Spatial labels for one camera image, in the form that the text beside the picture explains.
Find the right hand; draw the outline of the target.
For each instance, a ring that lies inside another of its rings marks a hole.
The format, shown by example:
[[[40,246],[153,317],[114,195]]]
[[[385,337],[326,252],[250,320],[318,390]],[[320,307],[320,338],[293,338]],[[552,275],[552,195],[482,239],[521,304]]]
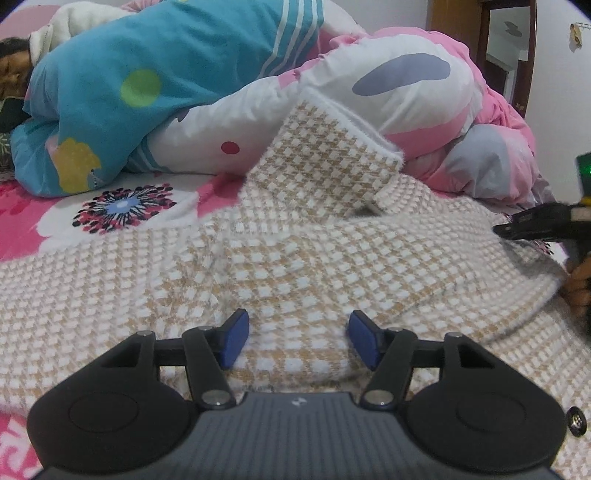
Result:
[[[591,259],[587,256],[570,274],[562,288],[562,295],[571,312],[579,318],[590,315]]]

